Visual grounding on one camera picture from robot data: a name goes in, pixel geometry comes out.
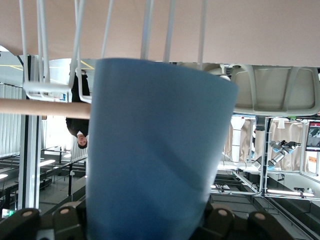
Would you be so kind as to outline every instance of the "blue paper cup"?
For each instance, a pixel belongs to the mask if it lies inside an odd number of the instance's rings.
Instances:
[[[98,60],[89,126],[88,238],[187,240],[210,195],[238,87],[186,67]]]

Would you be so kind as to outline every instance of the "wooden dowel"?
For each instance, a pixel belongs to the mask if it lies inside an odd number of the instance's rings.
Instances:
[[[72,119],[90,119],[91,104],[83,102],[48,102],[18,99],[0,99],[0,113],[37,116],[66,116]]]

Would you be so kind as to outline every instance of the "ceiling light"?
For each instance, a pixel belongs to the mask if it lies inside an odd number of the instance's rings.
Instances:
[[[303,196],[305,196],[305,197],[314,197],[315,196],[312,193],[297,192],[297,191],[282,191],[282,190],[268,189],[267,192],[271,193],[271,194],[284,194],[284,195],[293,195],[293,196],[301,196],[301,194],[303,194]]]
[[[54,163],[56,160],[47,160],[39,163],[39,167]]]
[[[4,179],[6,177],[8,177],[8,174],[0,174],[0,179]]]

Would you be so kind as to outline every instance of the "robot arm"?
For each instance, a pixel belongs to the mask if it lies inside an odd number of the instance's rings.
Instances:
[[[275,141],[270,142],[270,146],[272,147],[272,150],[276,153],[278,153],[274,158],[272,158],[268,165],[273,167],[278,162],[280,162],[286,155],[292,154],[297,147],[301,146],[301,143],[290,141],[286,142],[285,140],[282,140],[279,143],[276,143]]]

